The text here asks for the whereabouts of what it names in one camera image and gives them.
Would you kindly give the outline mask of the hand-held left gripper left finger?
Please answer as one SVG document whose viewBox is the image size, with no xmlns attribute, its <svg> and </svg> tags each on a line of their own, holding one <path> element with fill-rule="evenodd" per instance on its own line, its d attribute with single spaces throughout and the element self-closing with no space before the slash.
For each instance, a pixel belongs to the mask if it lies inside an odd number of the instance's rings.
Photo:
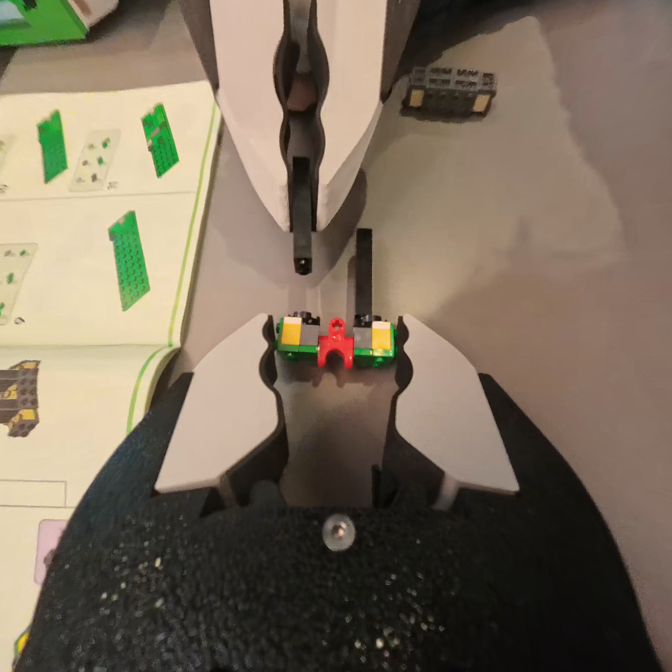
<svg viewBox="0 0 672 672">
<path fill-rule="evenodd" d="M 289 459 L 284 407 L 275 389 L 275 327 L 258 314 L 194 369 L 155 481 L 160 494 L 213 488 L 229 506 L 279 485 Z"/>
</svg>

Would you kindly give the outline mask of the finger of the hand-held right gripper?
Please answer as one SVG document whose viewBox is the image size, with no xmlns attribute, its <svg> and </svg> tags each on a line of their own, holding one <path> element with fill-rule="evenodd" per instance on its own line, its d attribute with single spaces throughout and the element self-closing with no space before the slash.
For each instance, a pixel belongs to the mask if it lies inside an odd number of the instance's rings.
<svg viewBox="0 0 672 672">
<path fill-rule="evenodd" d="M 210 14 L 218 105 L 253 189 L 289 232 L 288 170 L 280 141 L 284 110 L 275 88 L 285 6 L 285 1 L 211 1 Z"/>
<path fill-rule="evenodd" d="M 329 70 L 321 106 L 324 152 L 316 229 L 336 216 L 356 180 L 382 111 L 386 1 L 317 1 L 318 34 Z"/>
</svg>

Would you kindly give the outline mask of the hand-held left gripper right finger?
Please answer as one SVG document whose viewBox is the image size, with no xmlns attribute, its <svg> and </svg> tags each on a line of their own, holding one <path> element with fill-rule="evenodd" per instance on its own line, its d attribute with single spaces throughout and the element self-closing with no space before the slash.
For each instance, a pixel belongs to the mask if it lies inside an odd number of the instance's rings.
<svg viewBox="0 0 672 672">
<path fill-rule="evenodd" d="M 462 490 L 514 496 L 519 482 L 471 361 L 416 317 L 398 322 L 395 380 L 380 467 L 380 503 L 415 492 L 448 510 Z"/>
</svg>

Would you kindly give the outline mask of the long black toy brick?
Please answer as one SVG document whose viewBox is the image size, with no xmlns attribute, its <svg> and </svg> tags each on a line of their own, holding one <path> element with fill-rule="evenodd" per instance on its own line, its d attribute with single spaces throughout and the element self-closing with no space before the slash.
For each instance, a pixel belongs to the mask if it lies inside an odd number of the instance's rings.
<svg viewBox="0 0 672 672">
<path fill-rule="evenodd" d="M 290 224 L 294 269 L 298 275 L 309 275 L 313 270 L 314 215 L 310 159 L 307 156 L 294 156 L 290 181 Z"/>
<path fill-rule="evenodd" d="M 365 327 L 367 323 L 373 320 L 372 258 L 372 230 L 357 229 L 354 321 L 356 327 Z"/>
</svg>

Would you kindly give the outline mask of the colourful toy brick assembly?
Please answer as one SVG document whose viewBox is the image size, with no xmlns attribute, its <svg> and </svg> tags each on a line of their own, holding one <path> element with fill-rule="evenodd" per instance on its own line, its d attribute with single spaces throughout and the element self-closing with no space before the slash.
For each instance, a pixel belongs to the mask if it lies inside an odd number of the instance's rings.
<svg viewBox="0 0 672 672">
<path fill-rule="evenodd" d="M 334 356 L 347 370 L 385 368 L 397 358 L 397 328 L 379 316 L 357 316 L 349 335 L 345 321 L 330 320 L 321 333 L 321 320 L 308 312 L 282 317 L 275 325 L 275 350 L 285 360 L 320 368 Z"/>
</svg>

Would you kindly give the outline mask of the grey toy brick assembly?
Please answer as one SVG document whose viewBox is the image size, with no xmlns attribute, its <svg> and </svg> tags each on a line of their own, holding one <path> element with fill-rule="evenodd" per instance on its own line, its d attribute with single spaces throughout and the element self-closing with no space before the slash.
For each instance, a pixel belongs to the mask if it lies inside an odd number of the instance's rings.
<svg viewBox="0 0 672 672">
<path fill-rule="evenodd" d="M 400 113 L 419 120 L 454 121 L 486 117 L 497 95 L 493 72 L 450 66 L 412 69 Z"/>
</svg>

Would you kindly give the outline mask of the toy brick instruction booklet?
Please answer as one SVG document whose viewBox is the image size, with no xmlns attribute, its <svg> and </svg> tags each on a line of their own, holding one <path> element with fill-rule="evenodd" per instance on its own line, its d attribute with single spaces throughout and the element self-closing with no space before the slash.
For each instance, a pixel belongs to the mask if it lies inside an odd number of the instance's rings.
<svg viewBox="0 0 672 672">
<path fill-rule="evenodd" d="M 2 671 L 181 347 L 220 114 L 207 80 L 1 97 Z"/>
</svg>

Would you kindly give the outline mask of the green cardboard box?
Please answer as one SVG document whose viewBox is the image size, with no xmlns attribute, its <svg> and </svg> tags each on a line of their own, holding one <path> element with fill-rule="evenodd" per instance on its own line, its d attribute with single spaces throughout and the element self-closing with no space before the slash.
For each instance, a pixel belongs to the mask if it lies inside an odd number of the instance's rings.
<svg viewBox="0 0 672 672">
<path fill-rule="evenodd" d="M 1 46 L 84 40 L 119 1 L 2 1 Z"/>
</svg>

